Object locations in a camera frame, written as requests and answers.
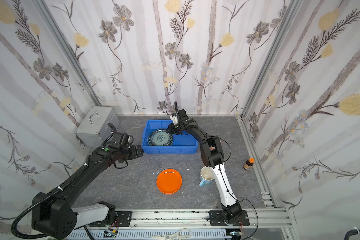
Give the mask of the blue plastic bin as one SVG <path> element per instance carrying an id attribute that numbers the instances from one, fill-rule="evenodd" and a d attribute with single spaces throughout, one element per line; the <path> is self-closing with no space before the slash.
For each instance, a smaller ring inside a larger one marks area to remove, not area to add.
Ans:
<path id="1" fill-rule="evenodd" d="M 142 135 L 142 148 L 147 154 L 194 154 L 197 152 L 199 143 L 191 135 L 182 133 L 181 135 L 173 135 L 173 143 L 171 146 L 149 146 L 148 137 L 151 132 L 157 129 L 167 129 L 171 120 L 148 120 Z"/>

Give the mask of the teal patterned small plate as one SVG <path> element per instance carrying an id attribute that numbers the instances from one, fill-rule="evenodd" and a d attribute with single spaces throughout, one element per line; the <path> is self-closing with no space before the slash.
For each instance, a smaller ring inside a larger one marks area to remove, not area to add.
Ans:
<path id="1" fill-rule="evenodd" d="M 148 137 L 149 146 L 171 146 L 173 143 L 173 135 L 168 133 L 166 129 L 157 129 L 150 133 Z"/>

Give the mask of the orange plastic plate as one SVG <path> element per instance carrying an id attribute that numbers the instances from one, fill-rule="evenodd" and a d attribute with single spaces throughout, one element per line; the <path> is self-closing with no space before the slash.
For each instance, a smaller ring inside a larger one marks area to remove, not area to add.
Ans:
<path id="1" fill-rule="evenodd" d="M 171 195 L 181 188 L 182 176 L 177 170 L 166 169 L 159 173 L 156 184 L 161 193 Z"/>

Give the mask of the light blue mug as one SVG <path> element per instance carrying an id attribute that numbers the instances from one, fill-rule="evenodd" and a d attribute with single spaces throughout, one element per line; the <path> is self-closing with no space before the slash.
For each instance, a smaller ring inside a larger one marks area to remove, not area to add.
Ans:
<path id="1" fill-rule="evenodd" d="M 214 180 L 213 172 L 210 170 L 209 167 L 203 167 L 200 170 L 200 183 L 199 186 L 203 187 L 205 185 L 211 184 Z"/>

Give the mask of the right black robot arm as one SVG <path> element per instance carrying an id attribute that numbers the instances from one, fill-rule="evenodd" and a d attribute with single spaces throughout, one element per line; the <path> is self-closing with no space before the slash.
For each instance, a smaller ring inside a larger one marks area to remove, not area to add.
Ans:
<path id="1" fill-rule="evenodd" d="M 248 199 L 239 200 L 229 183 L 229 179 L 225 170 L 225 162 L 222 147 L 223 139 L 213 136 L 199 127 L 197 121 L 189 118 L 184 109 L 179 109 L 175 102 L 175 111 L 171 114 L 172 123 L 169 124 L 166 132 L 172 135 L 181 135 L 183 132 L 193 136 L 199 143 L 201 159 L 205 167 L 207 167 L 215 179 L 218 187 L 223 217 L 226 223 L 230 224 L 241 218 L 242 207 L 241 202 L 249 201 Z"/>

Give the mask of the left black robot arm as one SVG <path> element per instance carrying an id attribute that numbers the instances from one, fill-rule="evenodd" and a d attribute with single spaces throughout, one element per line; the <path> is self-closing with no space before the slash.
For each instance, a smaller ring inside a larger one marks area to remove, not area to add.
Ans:
<path id="1" fill-rule="evenodd" d="M 92 223 L 112 225 L 118 220 L 113 204 L 99 202 L 83 208 L 72 207 L 86 187 L 103 171 L 116 163 L 126 163 L 144 155 L 142 146 L 133 144 L 133 136 L 117 132 L 113 124 L 108 125 L 112 134 L 86 157 L 84 164 L 47 194 L 37 194 L 32 205 L 14 219 L 11 232 L 15 237 L 63 240 L 81 227 L 86 228 Z"/>

